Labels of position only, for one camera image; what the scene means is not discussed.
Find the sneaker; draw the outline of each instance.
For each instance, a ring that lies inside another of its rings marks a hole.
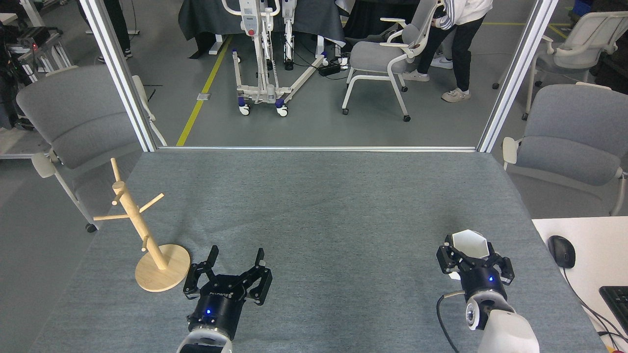
[[[458,87],[456,87],[449,92],[443,93],[440,97],[445,102],[457,103],[462,102],[463,100],[469,100],[471,98],[471,93],[464,94]]]
[[[416,70],[412,72],[404,72],[402,75],[404,80],[427,82],[430,80],[430,76],[427,73],[418,73]]]
[[[438,55],[434,59],[432,59],[432,63],[430,66],[446,68],[447,70],[453,69],[453,61],[447,60],[444,55]]]
[[[133,54],[131,53],[131,49],[125,49],[124,50],[124,59],[128,60],[130,57],[132,57]],[[101,56],[98,57],[98,61],[101,63],[105,63],[105,58]]]

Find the wooden mug tree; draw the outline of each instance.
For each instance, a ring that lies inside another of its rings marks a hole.
[[[116,177],[116,182],[112,185],[116,197],[111,204],[122,204],[126,214],[94,217],[94,220],[130,219],[142,239],[142,251],[148,250],[148,253],[139,260],[135,267],[135,280],[140,287],[147,291],[169,290],[185,278],[190,268],[190,255],[185,248],[179,245],[158,246],[141,215],[142,212],[159,201],[163,197],[163,193],[157,195],[146,205],[138,207],[126,184],[120,180],[120,172],[115,158],[111,158],[111,166]]]

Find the black pants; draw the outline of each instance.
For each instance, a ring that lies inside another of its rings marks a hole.
[[[126,28],[126,21],[124,20],[124,13],[122,13],[122,8],[120,7],[119,0],[104,0],[105,8],[107,8],[107,13],[109,14],[109,18],[111,19],[111,24],[114,27],[114,31],[116,31],[116,37],[118,42],[120,43],[120,47],[122,51],[131,49],[131,40],[129,39],[129,32]],[[89,26],[89,22],[87,21],[87,17],[85,16],[85,11],[83,7],[80,5],[80,2],[77,1],[78,11],[80,12],[81,17],[85,20],[85,23]]]
[[[416,71],[419,73],[428,73],[432,58],[438,46],[454,28],[458,28],[453,37],[452,44],[453,74],[456,76],[456,85],[458,88],[463,92],[468,90],[471,71],[471,52],[469,48],[471,47],[473,37],[477,33],[477,30],[480,29],[483,21],[484,17],[465,24],[455,25],[448,30],[441,30],[435,27],[430,28],[428,42],[421,53],[421,60],[416,67]]]

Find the chair backrest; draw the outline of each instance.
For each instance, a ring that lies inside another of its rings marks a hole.
[[[436,11],[437,3],[438,0],[421,0],[416,7],[412,21],[401,32],[403,43],[410,45],[411,49],[415,49],[413,48],[415,46],[420,48],[420,52],[423,51],[430,33],[430,24]]]
[[[574,55],[555,55],[554,62],[566,68],[595,66],[603,50],[613,52],[615,42],[628,30],[628,11],[588,13],[578,20],[560,46]]]
[[[517,165],[590,185],[615,177],[628,153],[628,95],[588,85],[550,85],[536,95]]]
[[[21,90],[17,102],[70,169],[138,142],[105,65],[45,77]]]

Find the power strip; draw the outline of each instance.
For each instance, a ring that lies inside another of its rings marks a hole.
[[[337,63],[330,63],[327,66],[318,68],[318,73],[320,73],[321,76],[329,76],[329,75],[333,75],[339,72],[340,72],[340,65]]]

